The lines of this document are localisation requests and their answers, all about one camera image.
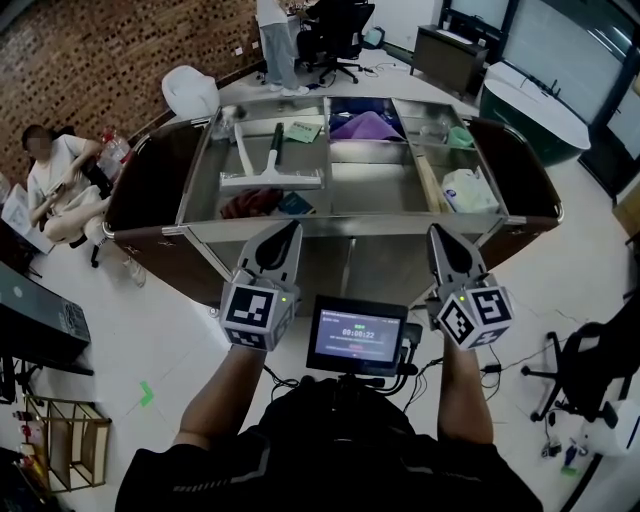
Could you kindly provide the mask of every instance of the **tiled floor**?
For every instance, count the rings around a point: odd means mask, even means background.
[[[379,51],[365,52],[362,60],[367,65],[394,61]],[[330,89],[314,93],[442,101],[453,103],[462,113],[474,113],[472,107],[419,77],[410,77],[407,71],[379,74],[379,78],[362,77],[357,86],[339,76]],[[253,76],[221,91],[224,103],[270,96],[273,94],[260,88]],[[564,223],[496,271],[511,293],[516,313],[515,326],[495,346],[503,366],[539,350],[547,331],[555,330],[564,338],[586,319],[606,321],[621,307],[622,294],[628,288],[626,236],[611,214],[611,201],[576,162],[551,168],[549,175],[564,204]],[[34,264],[43,275],[41,284],[83,307],[92,336],[87,358],[96,372],[89,378],[45,370],[37,376],[36,390],[94,400],[114,422],[108,485],[63,497],[70,507],[82,512],[113,510],[118,485],[135,450],[162,451],[170,445],[184,407],[213,374],[226,350],[219,327],[204,306],[151,275],[139,290],[125,278],[123,269],[108,261],[93,270],[88,252],[84,246],[76,250],[58,247]],[[425,323],[424,317],[413,315],[412,319]],[[268,364],[281,376],[319,375],[305,369],[307,338],[308,320],[301,320],[269,356]],[[417,363],[424,364],[441,353],[440,336],[425,327]],[[483,363],[494,359],[488,349],[478,355]],[[541,365],[549,355],[550,351],[530,363]],[[435,435],[440,368],[428,370],[426,377],[429,387],[408,415],[417,431]],[[493,384],[491,379],[486,378],[486,385]],[[141,381],[147,381],[155,394],[154,401],[144,408],[139,404]],[[245,425],[260,418],[271,388],[271,379],[263,375]],[[394,403],[404,406],[411,388],[408,385],[393,397]],[[540,497],[545,510],[553,511],[559,510],[577,478],[560,474],[561,457],[540,457],[544,425],[531,423],[528,416],[544,391],[543,382],[523,378],[518,365],[504,372],[501,387],[489,405],[500,453]],[[10,412],[10,407],[0,408],[0,445],[15,447],[20,436]],[[566,446],[580,426],[579,419],[559,414],[558,424],[551,430]],[[579,464],[586,466],[588,458]]]

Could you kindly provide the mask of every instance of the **green tape mark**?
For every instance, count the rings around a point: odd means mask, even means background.
[[[142,391],[144,391],[144,396],[142,397],[142,400],[140,400],[140,405],[142,407],[146,407],[151,402],[153,402],[153,391],[151,391],[151,388],[149,387],[149,384],[147,384],[146,380],[143,380],[140,383],[140,387],[142,388]]]

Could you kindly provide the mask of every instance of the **brick wall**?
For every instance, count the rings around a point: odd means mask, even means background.
[[[256,63],[254,13],[253,0],[36,1],[0,34],[0,171],[26,182],[29,124],[128,136],[168,108],[161,81],[172,68],[220,80]]]

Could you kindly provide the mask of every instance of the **person's forearm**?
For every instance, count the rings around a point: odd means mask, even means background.
[[[79,172],[84,163],[89,158],[98,155],[100,151],[102,151],[102,145],[99,142],[88,140],[82,149],[82,153],[71,163],[71,167],[74,171]]]
[[[208,439],[234,436],[242,427],[264,367],[266,352],[234,346],[185,410],[180,432]]]
[[[47,199],[45,199],[44,203],[42,203],[31,212],[31,214],[29,215],[29,220],[31,221],[32,228],[35,228],[38,225],[40,219],[42,219],[42,217],[47,214],[53,203],[55,203],[55,198],[48,197]]]
[[[482,392],[474,351],[462,351],[445,336],[438,431],[448,439],[493,442],[491,413]]]

